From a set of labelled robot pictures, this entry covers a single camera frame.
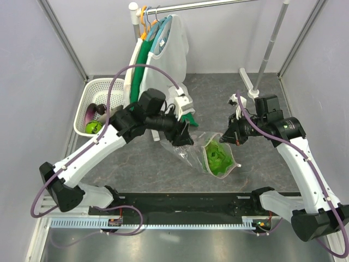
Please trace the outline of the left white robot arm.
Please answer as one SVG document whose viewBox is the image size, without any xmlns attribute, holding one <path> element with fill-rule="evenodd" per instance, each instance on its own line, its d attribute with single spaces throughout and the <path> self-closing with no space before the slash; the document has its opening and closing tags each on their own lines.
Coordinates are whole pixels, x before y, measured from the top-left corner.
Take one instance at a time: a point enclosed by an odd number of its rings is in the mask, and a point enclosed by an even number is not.
<svg viewBox="0 0 349 262">
<path fill-rule="evenodd" d="M 193 145 L 189 125 L 181 116 L 192 109 L 185 94 L 173 99 L 169 111 L 162 109 L 166 101 L 159 90 L 150 88 L 138 102 L 116 111 L 103 129 L 70 156 L 39 168 L 46 189 L 61 212 L 78 206 L 96 206 L 113 215 L 119 210 L 116 192 L 109 186 L 97 187 L 81 183 L 82 178 L 112 152 L 122 148 L 147 129 L 165 134 L 172 146 Z"/>
</svg>

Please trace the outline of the green plastic lettuce head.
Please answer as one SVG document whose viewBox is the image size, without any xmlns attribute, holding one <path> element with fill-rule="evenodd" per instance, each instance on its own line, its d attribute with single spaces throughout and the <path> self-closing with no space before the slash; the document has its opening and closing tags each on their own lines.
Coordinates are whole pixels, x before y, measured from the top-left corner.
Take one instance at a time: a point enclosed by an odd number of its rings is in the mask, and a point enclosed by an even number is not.
<svg viewBox="0 0 349 262">
<path fill-rule="evenodd" d="M 230 147 L 216 140 L 211 140 L 205 147 L 209 171 L 216 177 L 223 178 L 236 166 Z"/>
</svg>

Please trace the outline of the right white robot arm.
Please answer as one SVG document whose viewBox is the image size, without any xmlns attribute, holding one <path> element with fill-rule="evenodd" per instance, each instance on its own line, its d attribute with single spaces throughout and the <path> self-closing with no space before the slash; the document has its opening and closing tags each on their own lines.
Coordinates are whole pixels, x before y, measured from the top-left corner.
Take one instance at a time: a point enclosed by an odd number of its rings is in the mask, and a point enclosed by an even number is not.
<svg viewBox="0 0 349 262">
<path fill-rule="evenodd" d="M 236 106 L 236 111 L 229 116 L 220 142 L 240 146 L 252 136 L 271 141 L 291 171 L 302 197 L 292 200 L 272 187 L 256 189 L 249 202 L 251 211 L 256 215 L 271 211 L 282 217 L 304 242 L 336 233 L 342 225 L 346 226 L 348 205 L 341 203 L 329 188 L 313 159 L 301 123 L 295 117 L 284 117 L 278 97 L 256 98 L 256 113 L 252 116 L 244 108 L 244 98 L 232 95 L 228 102 Z"/>
</svg>

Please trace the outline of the clear pink-dotted zip bag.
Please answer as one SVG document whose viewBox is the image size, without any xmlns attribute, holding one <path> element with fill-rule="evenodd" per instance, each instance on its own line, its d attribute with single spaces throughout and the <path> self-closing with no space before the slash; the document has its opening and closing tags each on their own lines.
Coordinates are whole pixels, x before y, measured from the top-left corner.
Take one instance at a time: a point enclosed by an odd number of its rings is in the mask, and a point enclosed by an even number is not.
<svg viewBox="0 0 349 262">
<path fill-rule="evenodd" d="M 199 172 L 207 173 L 214 176 L 208 169 L 205 147 L 211 140 L 216 140 L 219 142 L 219 139 L 221 136 L 222 136 L 222 133 L 218 133 L 218 132 L 194 131 L 191 134 L 191 137 L 194 141 L 193 145 L 174 147 L 167 140 L 162 140 L 160 144 L 164 149 L 171 152 L 174 156 L 176 156 L 182 162 L 186 163 L 188 166 L 196 169 Z M 240 168 L 241 166 L 242 166 L 241 164 L 236 162 L 236 166 L 233 169 Z M 219 179 L 224 179 L 228 175 L 224 176 L 223 178 L 219 178 L 216 176 L 214 177 Z"/>
</svg>

